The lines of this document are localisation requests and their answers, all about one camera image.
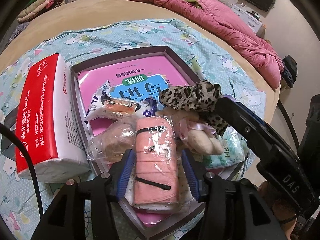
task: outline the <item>white wall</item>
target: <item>white wall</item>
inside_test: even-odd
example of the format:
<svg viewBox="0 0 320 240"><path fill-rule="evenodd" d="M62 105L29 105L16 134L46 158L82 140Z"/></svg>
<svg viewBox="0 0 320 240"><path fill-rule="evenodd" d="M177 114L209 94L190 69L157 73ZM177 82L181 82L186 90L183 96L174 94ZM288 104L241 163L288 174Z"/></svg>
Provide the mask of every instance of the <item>white wall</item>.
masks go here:
<svg viewBox="0 0 320 240"><path fill-rule="evenodd" d="M223 1L248 4L244 0ZM320 42L308 22L289 0L276 0L268 13L253 5L248 7L262 16L261 22L266 26L264 38L271 41L278 55L283 58L290 54L297 62L297 81L293 89L280 95L280 100L290 117L294 113L292 123L301 140L311 97L320 93Z"/></svg>

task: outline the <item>open box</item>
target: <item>open box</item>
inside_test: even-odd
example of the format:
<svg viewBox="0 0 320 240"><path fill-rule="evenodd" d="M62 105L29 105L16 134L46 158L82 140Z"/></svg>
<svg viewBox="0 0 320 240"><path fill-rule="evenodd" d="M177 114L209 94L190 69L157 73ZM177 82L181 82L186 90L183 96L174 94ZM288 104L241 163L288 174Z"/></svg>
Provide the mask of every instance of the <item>open box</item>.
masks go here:
<svg viewBox="0 0 320 240"><path fill-rule="evenodd" d="M157 99L159 91L171 85L194 85L200 81L190 67L167 46L118 51L74 65L71 68L72 101L85 147L88 146L89 140L104 131L113 122L99 118L88 124L84 123L92 94L106 80L109 80L111 87L115 87L111 96L133 100L145 99L149 96ZM91 165L96 175L109 170L109 166L101 161L91 162ZM237 168L233 167L215 173L219 173L224 179L231 179L235 172ZM122 214L141 239L157 240L191 221L204 209L205 204L193 199L189 212L169 216L165 214L165 219L163 214L158 214L162 219L152 226L146 225L141 220L143 216L152 214L137 211L125 198L119 201L119 206Z"/></svg>

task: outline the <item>leopard print scrunchie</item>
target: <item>leopard print scrunchie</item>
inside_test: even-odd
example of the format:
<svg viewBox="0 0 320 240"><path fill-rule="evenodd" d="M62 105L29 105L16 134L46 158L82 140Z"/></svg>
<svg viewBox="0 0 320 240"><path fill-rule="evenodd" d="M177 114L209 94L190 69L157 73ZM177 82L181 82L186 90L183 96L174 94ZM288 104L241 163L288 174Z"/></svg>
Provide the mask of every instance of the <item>leopard print scrunchie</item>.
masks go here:
<svg viewBox="0 0 320 240"><path fill-rule="evenodd" d="M176 110L197 111L200 118L222 136L228 124L214 111L220 95L219 84L212 85L209 81L201 81L194 86L167 88L159 93L159 100L164 106Z"/></svg>

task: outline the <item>beige bed sheet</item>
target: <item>beige bed sheet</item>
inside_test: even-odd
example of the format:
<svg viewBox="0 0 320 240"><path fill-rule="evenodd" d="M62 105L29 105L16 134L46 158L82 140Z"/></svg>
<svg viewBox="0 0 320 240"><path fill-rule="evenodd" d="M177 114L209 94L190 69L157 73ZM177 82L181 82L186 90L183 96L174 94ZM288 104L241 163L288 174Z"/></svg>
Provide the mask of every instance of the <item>beige bed sheet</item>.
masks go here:
<svg viewBox="0 0 320 240"><path fill-rule="evenodd" d="M125 20L148 18L177 18L228 51L252 78L255 86L266 93L264 120L271 122L279 99L280 89L272 90L259 73L239 53L223 40L204 30L185 17L152 4L127 0L78 0L44 13L30 22L29 26L15 38L0 55L0 72L15 62L26 51L67 30L93 28Z"/></svg>

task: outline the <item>pink satin bow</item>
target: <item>pink satin bow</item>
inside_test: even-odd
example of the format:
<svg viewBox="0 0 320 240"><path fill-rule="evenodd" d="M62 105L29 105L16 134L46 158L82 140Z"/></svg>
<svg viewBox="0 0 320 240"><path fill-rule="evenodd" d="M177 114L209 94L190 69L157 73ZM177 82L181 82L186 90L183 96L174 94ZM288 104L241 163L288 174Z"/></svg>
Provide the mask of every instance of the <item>pink satin bow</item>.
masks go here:
<svg viewBox="0 0 320 240"><path fill-rule="evenodd" d="M207 123L202 122L192 122L183 118L179 123L179 138L187 146L188 145L188 132L190 130L203 130L208 135L214 135L216 130Z"/></svg>

